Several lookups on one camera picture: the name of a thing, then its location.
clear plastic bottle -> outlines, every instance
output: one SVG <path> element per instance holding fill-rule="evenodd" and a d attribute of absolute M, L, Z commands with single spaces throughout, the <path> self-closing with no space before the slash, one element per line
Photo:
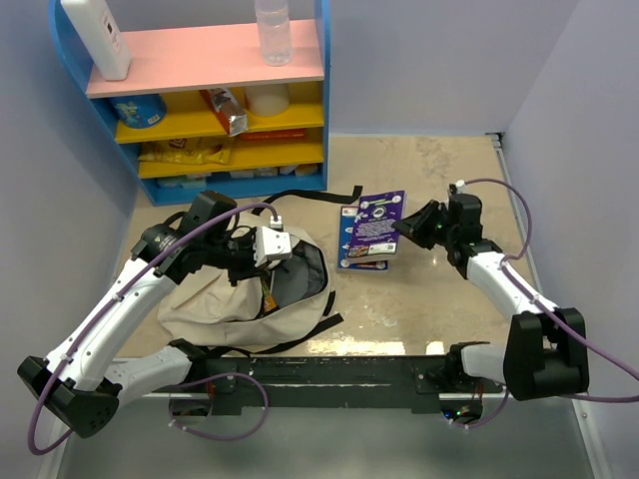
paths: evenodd
<path fill-rule="evenodd" d="M 256 0 L 260 49 L 264 61 L 274 67 L 285 65 L 293 56 L 288 0 Z"/>

marble patterned surface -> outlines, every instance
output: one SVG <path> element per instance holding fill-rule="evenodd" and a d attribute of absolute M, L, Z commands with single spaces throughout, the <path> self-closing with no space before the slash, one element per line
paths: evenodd
<path fill-rule="evenodd" d="M 353 185 L 363 185 L 365 194 L 406 190 L 408 214 L 431 199 L 444 201 L 449 183 L 479 177 L 503 178 L 485 137 L 336 137 L 330 141 L 330 192 L 349 194 Z M 504 251 L 519 251 L 521 238 L 506 190 L 477 185 L 470 192 L 483 202 L 484 235 Z M 283 198 L 276 206 L 286 224 L 306 229 L 318 242 L 335 271 L 339 206 L 295 197 Z M 140 194 L 126 251 L 145 228 L 185 208 L 153 208 Z M 288 355 L 423 354 L 427 348 L 439 352 L 462 341 L 505 343 L 508 323 L 448 264 L 445 250 L 428 251 L 404 241 L 399 251 L 390 271 L 379 276 L 333 274 L 334 310 L 342 314 L 344 323 Z M 525 261 L 515 267 L 530 280 Z M 120 356 L 144 356 L 173 339 L 156 314 L 152 311 L 144 320 Z"/>

book cover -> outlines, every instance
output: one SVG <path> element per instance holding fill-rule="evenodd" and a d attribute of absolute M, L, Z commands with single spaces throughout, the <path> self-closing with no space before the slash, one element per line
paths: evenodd
<path fill-rule="evenodd" d="M 353 264 L 346 259 L 352 227 L 355 224 L 357 207 L 341 207 L 339 216 L 339 250 L 337 252 L 337 272 L 385 272 L 388 261 L 373 261 Z"/>
<path fill-rule="evenodd" d="M 397 257 L 400 234 L 392 224 L 401 220 L 406 193 L 388 192 L 359 198 L 359 207 L 346 259 L 351 263 Z"/>

pink shelf board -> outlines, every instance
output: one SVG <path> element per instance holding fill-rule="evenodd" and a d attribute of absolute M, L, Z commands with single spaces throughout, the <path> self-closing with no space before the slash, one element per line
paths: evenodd
<path fill-rule="evenodd" d="M 323 79 L 315 20 L 291 22 L 293 58 L 271 67 L 260 55 L 255 23 L 126 32 L 133 62 L 126 80 L 106 81 L 94 66 L 89 98 L 144 95 Z"/>

shelf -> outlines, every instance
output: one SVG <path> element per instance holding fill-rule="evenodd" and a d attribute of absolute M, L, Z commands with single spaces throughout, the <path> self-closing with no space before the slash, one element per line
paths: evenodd
<path fill-rule="evenodd" d="M 86 91 L 89 98 L 323 80 L 315 20 L 291 22 L 293 58 L 281 67 L 262 60 L 255 23 L 123 36 L 133 57 L 128 77 L 109 82 L 94 66 Z"/>
<path fill-rule="evenodd" d="M 322 162 L 321 129 L 313 129 L 308 131 L 307 137 L 303 140 L 263 142 L 236 140 L 231 146 L 231 159 L 227 165 L 140 162 L 138 173 L 140 178 L 149 179 Z"/>
<path fill-rule="evenodd" d="M 244 90 L 232 89 L 236 98 L 246 106 Z M 248 112 L 249 131 L 267 132 L 294 128 L 323 126 L 323 106 L 318 82 L 289 85 L 291 105 L 273 117 L 258 117 Z M 166 93 L 167 116 L 158 125 L 133 129 L 118 123 L 116 142 L 119 144 L 173 140 L 175 138 L 224 136 L 226 132 L 198 91 Z"/>
<path fill-rule="evenodd" d="M 321 174 L 307 177 L 295 175 L 277 176 L 272 178 L 250 178 L 234 180 L 228 176 L 209 179 L 207 186 L 200 189 L 161 188 L 150 186 L 156 206 L 181 205 L 191 203 L 199 192 L 211 190 L 231 198 L 267 197 L 285 190 L 324 190 L 325 184 Z"/>

